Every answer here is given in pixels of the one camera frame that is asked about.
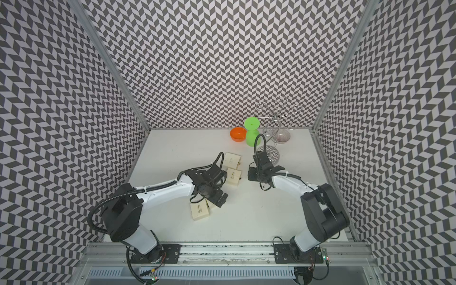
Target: black and white pattern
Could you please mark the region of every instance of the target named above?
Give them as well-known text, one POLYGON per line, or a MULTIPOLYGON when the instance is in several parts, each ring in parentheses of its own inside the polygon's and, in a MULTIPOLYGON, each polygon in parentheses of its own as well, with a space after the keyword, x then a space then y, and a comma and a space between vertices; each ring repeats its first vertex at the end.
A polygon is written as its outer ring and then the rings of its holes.
POLYGON ((317 132, 389 284, 456 284, 455 10, 381 2, 317 132))
POLYGON ((312 126, 366 0, 83 0, 152 128, 312 126))
POLYGON ((63 0, 2 0, 0 20, 0 283, 60 284, 145 131, 63 0))

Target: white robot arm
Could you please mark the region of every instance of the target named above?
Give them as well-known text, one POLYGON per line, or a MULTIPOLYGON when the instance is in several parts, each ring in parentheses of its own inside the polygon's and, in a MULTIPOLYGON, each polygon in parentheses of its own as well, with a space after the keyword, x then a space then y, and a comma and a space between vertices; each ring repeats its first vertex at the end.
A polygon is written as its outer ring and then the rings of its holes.
MULTIPOLYGON (((266 152, 257 152, 256 147, 254 161, 256 167, 249 168, 250 181, 269 184, 270 188, 281 189, 301 199, 306 220, 303 221, 304 230, 290 240, 295 260, 305 260, 315 246, 348 226, 348 215, 330 185, 306 183, 297 175, 280 172, 284 168, 273 166, 266 152)), ((228 196, 220 189, 227 175, 221 170, 222 163, 223 153, 220 153, 212 164, 182 171, 175 180, 136 188, 124 184, 90 211, 88 224, 92 229, 109 234, 113 242, 135 247, 148 262, 156 262, 160 259, 162 246, 155 234, 140 224, 141 213, 178 197, 193 195, 190 199, 193 202, 197 194, 221 207, 228 196), (220 157, 222 160, 218 166, 216 163, 220 157), (106 229, 93 223, 93 215, 99 208, 106 229)))
POLYGON ((321 186, 306 183, 301 177, 282 172, 281 166, 274 166, 265 151, 257 151, 258 140, 266 138, 259 134, 254 144, 254 162, 256 167, 249 168, 249 180, 269 184, 301 200, 305 215, 304 230, 290 240, 290 250, 294 260, 305 260, 313 248, 326 241, 334 234, 346 228, 349 218, 336 192, 329 184, 321 186))

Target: orange bowl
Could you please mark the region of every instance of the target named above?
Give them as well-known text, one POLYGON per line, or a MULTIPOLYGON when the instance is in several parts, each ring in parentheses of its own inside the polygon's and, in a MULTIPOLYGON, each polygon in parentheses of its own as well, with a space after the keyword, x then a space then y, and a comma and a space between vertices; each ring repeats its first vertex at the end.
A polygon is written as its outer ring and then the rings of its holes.
POLYGON ((244 128, 236 127, 229 132, 231 138, 236 142, 241 142, 245 140, 245 134, 247 130, 244 128))

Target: black mounting bracket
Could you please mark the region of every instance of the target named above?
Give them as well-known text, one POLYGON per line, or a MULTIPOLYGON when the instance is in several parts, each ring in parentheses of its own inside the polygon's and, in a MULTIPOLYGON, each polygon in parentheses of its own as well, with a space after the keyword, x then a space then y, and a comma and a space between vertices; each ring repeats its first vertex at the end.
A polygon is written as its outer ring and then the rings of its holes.
MULTIPOLYGON (((180 244, 163 244, 162 254, 163 252, 166 254, 165 260, 163 261, 164 264, 176 264, 179 256, 181 255, 181 245, 180 244)), ((145 255, 140 253, 137 249, 133 250, 133 253, 130 258, 130 262, 132 264, 150 264, 148 259, 145 255)))
POLYGON ((307 285, 312 282, 313 269, 310 267, 295 267, 295 283, 307 285))
POLYGON ((274 258, 275 263, 277 264, 290 264, 290 263, 302 263, 302 264, 312 264, 313 263, 323 263, 323 254, 321 248, 317 247, 315 250, 312 250, 311 253, 301 260, 296 260, 292 255, 289 244, 275 244, 274 245, 274 258))

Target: small beige box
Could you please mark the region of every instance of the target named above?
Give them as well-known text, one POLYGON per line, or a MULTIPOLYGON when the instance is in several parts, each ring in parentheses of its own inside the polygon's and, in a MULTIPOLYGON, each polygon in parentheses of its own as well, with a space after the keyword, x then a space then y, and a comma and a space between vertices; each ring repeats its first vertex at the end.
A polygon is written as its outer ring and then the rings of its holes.
POLYGON ((209 209, 207 208, 206 199, 202 200, 198 204, 190 204, 190 208, 192 209, 192 218, 194 221, 209 217, 209 209))
POLYGON ((237 186, 239 184, 239 178, 241 178, 242 171, 233 168, 227 170, 227 183, 237 186))
POLYGON ((241 160, 240 155, 235 155, 233 153, 227 152, 225 158, 223 159, 222 170, 227 170, 227 168, 237 169, 239 161, 241 160))

